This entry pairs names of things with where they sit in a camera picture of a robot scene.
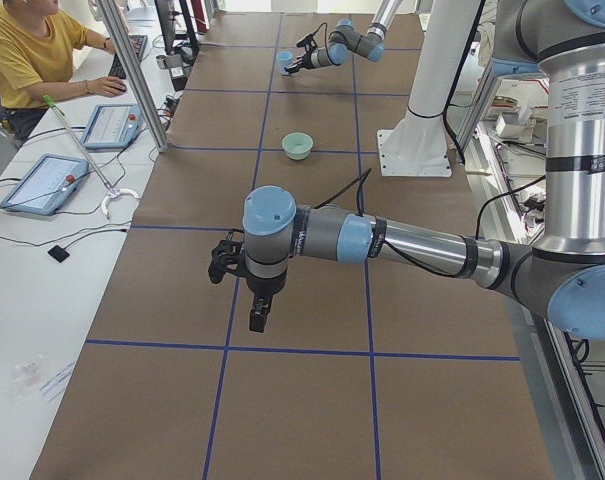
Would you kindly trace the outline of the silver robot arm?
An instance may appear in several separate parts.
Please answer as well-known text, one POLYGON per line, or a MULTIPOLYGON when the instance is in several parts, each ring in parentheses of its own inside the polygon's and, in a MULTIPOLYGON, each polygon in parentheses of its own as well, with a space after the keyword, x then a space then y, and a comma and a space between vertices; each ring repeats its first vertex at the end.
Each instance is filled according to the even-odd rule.
POLYGON ((265 328, 297 256, 380 258, 471 280, 578 338, 605 339, 605 1, 501 1, 490 70, 549 82, 544 229, 531 245, 475 233, 475 203, 449 162, 443 115, 479 23, 479 1, 438 1, 405 116, 378 143, 373 181, 351 212, 300 205, 262 186, 244 203, 239 274, 265 328))
POLYGON ((303 69, 337 67, 350 53, 378 62, 386 49, 385 37, 400 5, 401 1, 383 1, 365 33, 359 33, 350 19, 340 20, 332 31, 323 22, 296 43, 298 49, 303 49, 300 55, 291 51, 276 55, 278 71, 283 76, 290 76, 303 69))

